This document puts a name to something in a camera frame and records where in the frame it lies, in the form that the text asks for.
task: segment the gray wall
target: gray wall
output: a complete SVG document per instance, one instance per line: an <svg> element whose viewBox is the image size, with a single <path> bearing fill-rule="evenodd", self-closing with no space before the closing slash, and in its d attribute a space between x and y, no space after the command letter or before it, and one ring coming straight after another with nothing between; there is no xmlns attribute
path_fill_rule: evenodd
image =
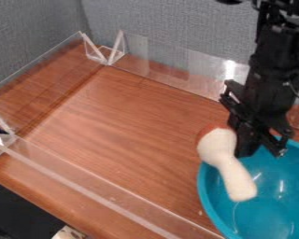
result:
<svg viewBox="0 0 299 239"><path fill-rule="evenodd" d="M78 0L0 0L0 81L78 30Z"/></svg>
<svg viewBox="0 0 299 239"><path fill-rule="evenodd" d="M82 0L82 3L93 38L102 45L113 44L123 29L240 63L247 62L252 53L256 12L250 3L239 6L224 6L215 0Z"/></svg>

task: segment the wooden table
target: wooden table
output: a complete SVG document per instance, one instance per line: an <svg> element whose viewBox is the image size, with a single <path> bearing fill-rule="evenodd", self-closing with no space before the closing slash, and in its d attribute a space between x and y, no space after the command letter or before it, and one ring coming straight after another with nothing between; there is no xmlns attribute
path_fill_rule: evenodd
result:
<svg viewBox="0 0 299 239"><path fill-rule="evenodd" d="M195 138L228 113L200 96L90 62L82 50L70 46L1 88L0 115L68 160L45 158L45 167L97 187L65 167L77 165L219 234L196 195ZM97 238L160 238L9 155L0 157L0 184Z"/></svg>

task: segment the blue bowl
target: blue bowl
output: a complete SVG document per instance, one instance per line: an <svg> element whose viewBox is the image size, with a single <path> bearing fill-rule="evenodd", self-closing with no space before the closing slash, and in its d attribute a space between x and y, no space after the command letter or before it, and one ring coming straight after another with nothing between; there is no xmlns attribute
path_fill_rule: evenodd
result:
<svg viewBox="0 0 299 239"><path fill-rule="evenodd" d="M200 202L215 226L230 239L299 239L299 143L275 159L264 148L240 159L258 195L232 202L216 169L203 163L197 174Z"/></svg>

